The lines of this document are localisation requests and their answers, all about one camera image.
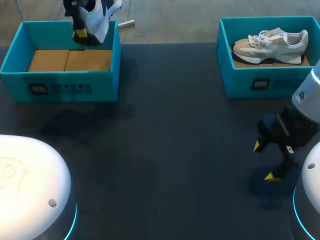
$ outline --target black table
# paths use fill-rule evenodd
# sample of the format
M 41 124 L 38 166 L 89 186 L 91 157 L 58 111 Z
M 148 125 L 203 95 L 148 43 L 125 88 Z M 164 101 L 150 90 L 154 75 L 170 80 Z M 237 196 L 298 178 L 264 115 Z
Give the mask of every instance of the black table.
M 253 153 L 257 120 L 286 100 L 228 100 L 215 43 L 124 45 L 116 103 L 14 105 L 0 92 L 1 133 L 65 159 L 78 240 L 290 239 L 299 169 L 264 182 L 280 151 Z

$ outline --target concrete floor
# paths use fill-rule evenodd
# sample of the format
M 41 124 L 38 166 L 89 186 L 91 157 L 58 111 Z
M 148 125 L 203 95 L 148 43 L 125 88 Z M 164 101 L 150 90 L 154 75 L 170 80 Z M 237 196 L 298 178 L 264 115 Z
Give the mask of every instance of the concrete floor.
M 6 7 L 1 4 L 3 1 L 0 0 L 0 45 L 9 45 L 21 18 L 14 0 L 8 0 Z M 20 2 L 29 21 L 65 18 L 62 0 Z M 319 19 L 318 5 L 317 0 L 124 0 L 123 8 L 113 19 L 136 22 L 135 27 L 121 32 L 124 44 L 214 42 L 221 17 L 308 15 Z

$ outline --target printed logo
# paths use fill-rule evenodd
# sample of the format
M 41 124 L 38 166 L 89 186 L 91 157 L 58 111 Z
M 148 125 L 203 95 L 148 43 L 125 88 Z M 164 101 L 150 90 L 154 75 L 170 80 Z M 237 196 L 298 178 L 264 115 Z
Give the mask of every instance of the printed logo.
M 46 86 L 42 83 L 30 83 L 29 88 L 34 95 L 47 95 Z
M 252 84 L 252 90 L 266 90 L 268 88 L 269 78 L 256 78 Z

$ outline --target teal box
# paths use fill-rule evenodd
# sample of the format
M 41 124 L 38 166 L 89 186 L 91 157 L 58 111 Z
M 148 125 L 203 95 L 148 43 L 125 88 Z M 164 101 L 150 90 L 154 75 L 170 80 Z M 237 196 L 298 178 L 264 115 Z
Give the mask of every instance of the teal box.
M 308 32 L 311 66 L 235 68 L 230 46 L 248 35 L 281 28 Z M 216 54 L 228 98 L 290 97 L 320 59 L 320 26 L 313 16 L 226 17 L 220 19 Z
M 117 22 L 109 22 L 104 43 L 98 46 L 78 45 L 72 36 L 73 28 L 69 20 L 21 23 L 0 69 L 1 78 L 16 103 L 117 100 L 121 60 Z M 112 50 L 110 71 L 28 72 L 35 50 L 84 49 Z

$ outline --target white sneaker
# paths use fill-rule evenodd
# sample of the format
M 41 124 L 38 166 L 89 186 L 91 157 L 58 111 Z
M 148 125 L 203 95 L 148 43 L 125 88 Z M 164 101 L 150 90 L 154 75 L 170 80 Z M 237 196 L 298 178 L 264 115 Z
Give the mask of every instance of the white sneaker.
M 123 0 L 64 0 L 66 16 L 73 19 L 73 40 L 92 46 L 105 41 L 110 17 L 122 7 Z
M 261 31 L 259 35 L 236 41 L 233 54 L 245 62 L 259 64 L 265 59 L 276 59 L 288 64 L 301 64 L 308 47 L 308 32 L 288 33 L 280 28 Z

